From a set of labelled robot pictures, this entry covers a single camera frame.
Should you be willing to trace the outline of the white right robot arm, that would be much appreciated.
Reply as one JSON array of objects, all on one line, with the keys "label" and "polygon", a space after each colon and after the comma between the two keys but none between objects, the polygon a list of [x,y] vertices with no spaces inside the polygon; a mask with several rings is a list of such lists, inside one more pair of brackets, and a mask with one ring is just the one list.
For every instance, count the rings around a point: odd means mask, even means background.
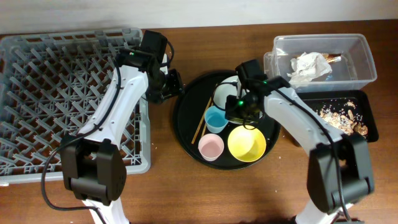
[{"label": "white right robot arm", "polygon": [[268,116],[283,126],[309,156],[307,191],[310,201],[293,223],[356,223],[350,206],[374,192],[368,143],[360,134],[347,135],[322,119],[282,77],[267,78],[259,62],[235,68],[238,93],[226,100],[226,118],[242,125]]}]

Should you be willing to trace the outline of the rice and peanut shell scraps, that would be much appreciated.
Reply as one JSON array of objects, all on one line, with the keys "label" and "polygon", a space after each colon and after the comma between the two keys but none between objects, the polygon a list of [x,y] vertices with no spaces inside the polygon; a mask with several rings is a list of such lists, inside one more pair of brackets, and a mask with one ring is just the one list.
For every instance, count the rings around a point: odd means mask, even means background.
[{"label": "rice and peanut shell scraps", "polygon": [[368,135],[368,127],[363,121],[363,115],[355,112],[358,107],[353,101],[347,100],[343,103],[342,109],[336,109],[332,105],[324,105],[317,111],[318,115],[327,123],[340,129],[347,135],[358,133],[363,137]]}]

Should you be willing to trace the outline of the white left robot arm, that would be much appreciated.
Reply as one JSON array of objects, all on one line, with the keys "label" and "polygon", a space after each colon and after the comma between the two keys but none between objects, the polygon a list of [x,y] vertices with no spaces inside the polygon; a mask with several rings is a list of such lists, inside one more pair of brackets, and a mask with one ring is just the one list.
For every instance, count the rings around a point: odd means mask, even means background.
[{"label": "white left robot arm", "polygon": [[165,53],[171,43],[147,30],[139,46],[121,49],[113,60],[110,86],[93,116],[76,135],[67,134],[51,153],[61,157],[63,183],[83,202],[95,223],[128,223],[121,202],[127,170],[119,152],[121,138],[141,98],[161,104],[181,95],[180,74]]}]

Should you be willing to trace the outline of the yellow bowl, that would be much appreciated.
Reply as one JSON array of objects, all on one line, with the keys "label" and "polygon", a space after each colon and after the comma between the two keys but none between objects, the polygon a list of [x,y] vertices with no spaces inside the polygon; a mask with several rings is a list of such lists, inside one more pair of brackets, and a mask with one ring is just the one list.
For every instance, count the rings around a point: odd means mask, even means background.
[{"label": "yellow bowl", "polygon": [[267,141],[263,133],[253,126],[234,128],[227,140],[231,155],[241,162],[255,162],[266,152]]}]

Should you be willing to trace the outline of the blue plastic cup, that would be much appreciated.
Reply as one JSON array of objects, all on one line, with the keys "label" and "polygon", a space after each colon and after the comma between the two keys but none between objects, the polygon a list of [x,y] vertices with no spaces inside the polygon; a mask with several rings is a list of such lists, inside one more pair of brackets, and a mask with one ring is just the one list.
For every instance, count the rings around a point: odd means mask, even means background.
[{"label": "blue plastic cup", "polygon": [[224,130],[228,124],[225,114],[225,111],[218,109],[216,106],[211,106],[206,110],[205,123],[209,132],[218,134]]}]

